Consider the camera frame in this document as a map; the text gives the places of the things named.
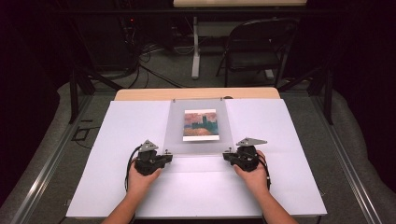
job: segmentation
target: desk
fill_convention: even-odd
[[[170,99],[225,95],[235,98],[225,100],[235,143],[246,136],[262,139],[265,135],[268,140],[256,148],[267,157],[274,197],[294,216],[327,214],[289,112],[276,90],[229,88],[119,91],[107,110],[66,216],[108,216],[125,195],[123,178],[132,150],[147,138],[162,149]],[[238,121],[243,116],[247,119]],[[260,207],[243,180],[221,155],[175,155],[136,211],[138,218],[159,219],[260,216]]]
[[[174,7],[303,7],[306,0],[175,0]],[[193,18],[194,56],[192,61],[191,77],[199,77],[200,50],[198,36],[228,36],[238,24],[235,22],[216,22],[216,24],[199,24],[197,17]]]

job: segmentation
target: clear acrylic sheet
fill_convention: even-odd
[[[219,128],[219,140],[183,141],[186,110],[215,109]],[[163,153],[168,150],[175,156],[202,155],[220,156],[233,149],[233,137],[228,120],[225,99],[174,100],[169,109],[169,118],[163,144]]]

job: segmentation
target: black controller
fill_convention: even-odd
[[[134,168],[142,175],[151,175],[158,168],[164,168],[166,163],[172,161],[172,158],[172,154],[157,156],[156,150],[139,152]]]
[[[267,173],[267,188],[269,189],[271,185],[271,178],[268,172],[267,163],[265,162],[265,158],[263,158],[264,161],[260,160],[260,155],[257,153],[257,150],[254,147],[254,145],[265,143],[267,142],[258,139],[245,138],[244,140],[237,143],[237,145],[240,147],[235,153],[232,153],[231,150],[223,152],[223,158],[224,160],[229,161],[231,165],[236,164],[246,172],[254,171],[260,162]]]
[[[254,146],[239,147],[236,153],[223,152],[223,158],[229,161],[231,165],[236,164],[247,172],[255,170],[259,165],[259,158]]]
[[[128,160],[128,166],[126,168],[126,176],[125,176],[125,189],[128,190],[128,178],[129,178],[129,170],[131,169],[131,165],[136,151],[138,151],[137,158],[134,163],[134,168],[139,172],[141,175],[151,175],[154,173],[158,168],[164,168],[165,164],[171,162],[173,159],[173,155],[166,153],[164,155],[157,155],[158,147],[146,140],[144,144],[134,149],[131,157]]]

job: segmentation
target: picture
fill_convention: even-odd
[[[219,140],[216,109],[186,110],[183,141]]]

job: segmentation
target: black curtain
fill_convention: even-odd
[[[0,204],[35,155],[70,66],[37,1],[0,3]]]
[[[396,7],[376,2],[334,71],[334,88],[361,126],[368,159],[396,192]]]

